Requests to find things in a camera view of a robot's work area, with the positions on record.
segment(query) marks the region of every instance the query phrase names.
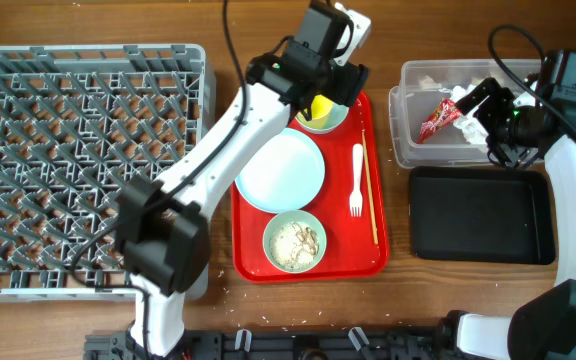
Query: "wooden chopstick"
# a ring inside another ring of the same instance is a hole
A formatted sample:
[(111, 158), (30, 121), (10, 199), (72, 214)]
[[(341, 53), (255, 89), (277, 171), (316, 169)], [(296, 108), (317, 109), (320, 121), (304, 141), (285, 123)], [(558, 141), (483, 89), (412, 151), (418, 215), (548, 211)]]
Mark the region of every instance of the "wooden chopstick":
[(366, 168), (366, 184), (368, 185), (368, 202), (370, 202), (370, 218), (372, 219), (372, 237), (375, 240), (375, 245), (379, 245), (379, 238), (377, 237), (377, 221), (375, 221), (375, 204), (372, 200), (372, 183), (370, 181), (370, 167), (368, 165), (368, 149), (366, 148), (366, 135), (365, 130), (361, 130), (361, 140), (364, 143), (364, 163)]

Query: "gray dish rack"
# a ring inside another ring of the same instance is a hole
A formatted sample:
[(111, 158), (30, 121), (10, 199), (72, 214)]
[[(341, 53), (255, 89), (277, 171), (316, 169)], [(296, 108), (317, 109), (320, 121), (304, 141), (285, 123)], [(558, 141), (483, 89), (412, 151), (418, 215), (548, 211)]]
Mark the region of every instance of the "gray dish rack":
[[(214, 123), (198, 45), (0, 47), (0, 301), (124, 300), (68, 281), (74, 253), (116, 216), (133, 176), (154, 179)], [(107, 237), (79, 263), (126, 281)]]

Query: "light blue plate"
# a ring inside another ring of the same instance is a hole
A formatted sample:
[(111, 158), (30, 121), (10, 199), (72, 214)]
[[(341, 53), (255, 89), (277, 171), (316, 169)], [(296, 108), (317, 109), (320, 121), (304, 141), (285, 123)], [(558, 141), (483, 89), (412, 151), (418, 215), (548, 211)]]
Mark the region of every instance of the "light blue plate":
[(305, 134), (284, 129), (246, 164), (235, 185), (250, 205), (278, 214), (308, 205), (324, 183), (326, 167), (317, 145)]

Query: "wooden table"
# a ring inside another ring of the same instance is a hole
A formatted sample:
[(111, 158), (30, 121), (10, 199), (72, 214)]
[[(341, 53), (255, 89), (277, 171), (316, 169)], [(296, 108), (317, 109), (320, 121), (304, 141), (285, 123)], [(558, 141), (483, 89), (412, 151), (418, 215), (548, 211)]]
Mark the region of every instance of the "wooden table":
[[(206, 49), (217, 74), (218, 115), (235, 94), (218, 0), (25, 3), (0, 0), (0, 45), (197, 43)], [(488, 58), (488, 33), (501, 23), (526, 26), (546, 49), (576, 48), (576, 1), (347, 0), (344, 5), (373, 21), (372, 35), (352, 61), (372, 70), (365, 91), (372, 101), (377, 133), (390, 262), (381, 274), (368, 279), (252, 285), (233, 269), (230, 201), (224, 196), (212, 222), (210, 288), (185, 309), (190, 329), (430, 325), (452, 309), (511, 315), (553, 285), (556, 264), (435, 262), (413, 256), (408, 171), (394, 161), (388, 91), (399, 83), (400, 69), (408, 60)], [(294, 33), (306, 8), (307, 1), (301, 0), (233, 1), (229, 24), (241, 63)], [(536, 57), (518, 36), (500, 37), (498, 47), (506, 58)], [(0, 304), (0, 359), (80, 359), (85, 335), (121, 330), (133, 319), (132, 303)]]

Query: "fork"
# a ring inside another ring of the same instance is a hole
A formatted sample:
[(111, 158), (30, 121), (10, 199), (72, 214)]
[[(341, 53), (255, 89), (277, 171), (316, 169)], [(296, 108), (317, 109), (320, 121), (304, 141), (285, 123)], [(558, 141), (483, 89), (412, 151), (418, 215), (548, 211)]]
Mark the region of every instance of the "fork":
[(355, 181), (352, 193), (350, 193), (350, 215), (353, 217), (361, 216), (364, 199), (361, 196), (359, 185), (361, 184), (361, 167), (364, 164), (364, 147), (361, 144), (355, 144), (352, 147), (352, 174)]

